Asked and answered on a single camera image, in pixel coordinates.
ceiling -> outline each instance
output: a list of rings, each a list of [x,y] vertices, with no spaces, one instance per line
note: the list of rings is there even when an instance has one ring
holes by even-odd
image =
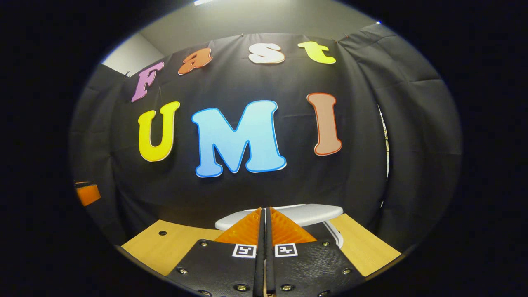
[[[376,20],[333,0],[193,2],[139,33],[163,55],[214,39],[251,33],[293,33],[341,39]]]

bolt head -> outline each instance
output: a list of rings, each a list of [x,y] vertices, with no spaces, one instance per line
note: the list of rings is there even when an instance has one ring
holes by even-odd
[[[246,285],[237,285],[237,291],[244,292],[244,291],[247,291],[247,290],[248,290],[248,286],[246,286]]]
[[[280,290],[281,290],[281,291],[291,291],[291,290],[293,290],[293,289],[294,289],[294,286],[292,286],[292,285],[282,285],[282,286],[280,287]]]

letter m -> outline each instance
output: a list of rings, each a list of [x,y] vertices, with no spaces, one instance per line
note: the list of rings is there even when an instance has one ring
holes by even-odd
[[[232,173],[237,173],[249,143],[250,157],[246,163],[249,172],[280,170],[286,158],[279,154],[273,115],[277,103],[269,100],[251,102],[246,106],[237,129],[216,108],[201,110],[192,116],[198,126],[200,166],[196,175],[201,178],[217,177],[222,166],[215,159],[216,149]]]

wooden tabletop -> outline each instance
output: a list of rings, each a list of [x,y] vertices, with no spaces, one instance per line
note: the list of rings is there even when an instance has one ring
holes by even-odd
[[[330,222],[344,239],[341,251],[357,270],[367,276],[394,260],[400,253],[363,228],[347,214]],[[223,231],[178,225],[158,220],[122,245],[139,261],[168,275],[199,239],[215,240]]]

screw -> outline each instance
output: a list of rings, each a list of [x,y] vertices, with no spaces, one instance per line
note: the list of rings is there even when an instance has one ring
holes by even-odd
[[[211,293],[209,293],[208,291],[204,291],[204,290],[198,290],[198,292],[204,294],[204,295],[207,295],[207,296],[211,296]]]
[[[248,286],[246,285],[237,285],[237,291],[244,292],[248,290]]]
[[[280,289],[281,289],[281,291],[291,291],[291,290],[294,289],[294,286],[292,286],[292,285],[282,285],[280,287]]]

